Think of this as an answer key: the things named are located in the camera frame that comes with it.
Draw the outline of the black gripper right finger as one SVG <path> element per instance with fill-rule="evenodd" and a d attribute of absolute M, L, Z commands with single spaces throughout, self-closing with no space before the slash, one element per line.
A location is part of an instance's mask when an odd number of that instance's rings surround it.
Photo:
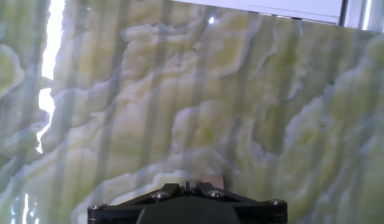
<path fill-rule="evenodd" d="M 216 188 L 209 182 L 190 184 L 190 194 L 230 206 L 241 223 L 288 223 L 288 204 L 282 199 L 256 201 Z"/>

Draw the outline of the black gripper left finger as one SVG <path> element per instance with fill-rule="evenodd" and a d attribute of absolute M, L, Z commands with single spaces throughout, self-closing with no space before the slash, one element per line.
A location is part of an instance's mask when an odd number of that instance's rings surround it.
<path fill-rule="evenodd" d="M 107 205 L 105 203 L 90 205 L 87 208 L 87 223 L 107 224 L 119 220 L 126 223 L 135 222 L 148 205 L 184 196 L 186 190 L 187 187 L 180 184 L 165 184 L 160 189 L 117 205 Z"/>

